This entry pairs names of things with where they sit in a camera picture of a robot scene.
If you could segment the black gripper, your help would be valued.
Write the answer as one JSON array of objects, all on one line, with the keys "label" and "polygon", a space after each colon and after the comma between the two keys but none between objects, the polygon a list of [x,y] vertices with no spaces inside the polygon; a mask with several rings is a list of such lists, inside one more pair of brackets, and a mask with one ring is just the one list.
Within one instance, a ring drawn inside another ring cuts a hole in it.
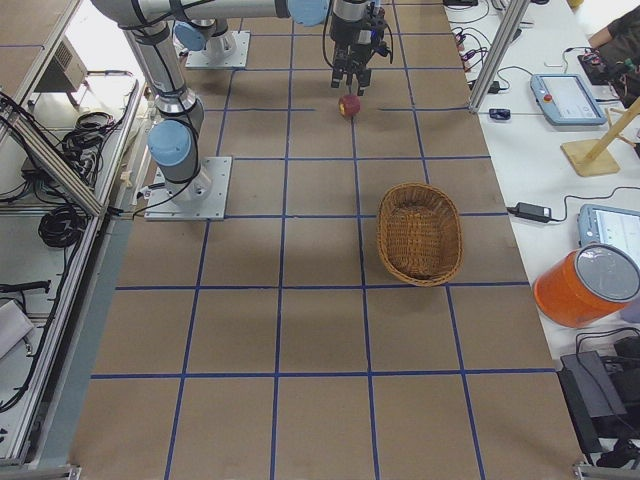
[{"label": "black gripper", "polygon": [[[388,29],[382,7],[332,7],[330,38],[334,42],[331,87],[337,89],[348,70],[348,62],[367,63],[375,54],[390,55],[384,38]],[[363,96],[371,83],[369,68],[356,72],[357,95]]]}]

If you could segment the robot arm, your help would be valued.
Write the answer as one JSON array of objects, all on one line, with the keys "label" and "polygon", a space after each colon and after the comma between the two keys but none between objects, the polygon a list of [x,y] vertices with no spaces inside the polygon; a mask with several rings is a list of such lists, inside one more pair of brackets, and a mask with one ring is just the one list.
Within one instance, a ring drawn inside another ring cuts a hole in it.
[{"label": "robot arm", "polygon": [[373,56],[393,56],[385,41],[385,12],[377,1],[95,1],[93,5],[126,33],[154,94],[171,104],[189,91],[171,39],[171,19],[194,25],[234,18],[290,18],[304,26],[328,23],[334,42],[333,56],[326,59],[331,86],[356,81],[359,96],[370,85],[368,63]]},{"label": "robot arm", "polygon": [[201,198],[211,184],[199,158],[204,108],[186,84],[169,27],[164,24],[127,30],[125,36],[152,89],[161,117],[149,131],[147,146],[164,177],[165,188],[179,202]]}]

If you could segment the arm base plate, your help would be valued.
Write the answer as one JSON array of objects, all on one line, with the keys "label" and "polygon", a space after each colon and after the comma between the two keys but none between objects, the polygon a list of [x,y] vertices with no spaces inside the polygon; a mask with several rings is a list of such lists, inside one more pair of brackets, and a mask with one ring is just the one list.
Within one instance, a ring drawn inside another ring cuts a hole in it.
[{"label": "arm base plate", "polygon": [[185,66],[190,70],[244,69],[250,38],[249,31],[227,31],[212,37],[204,50],[189,52]]},{"label": "arm base plate", "polygon": [[164,186],[151,191],[144,218],[148,221],[223,220],[231,170],[231,157],[205,157],[199,175],[183,190],[183,185],[166,183],[157,167],[154,180]]}]

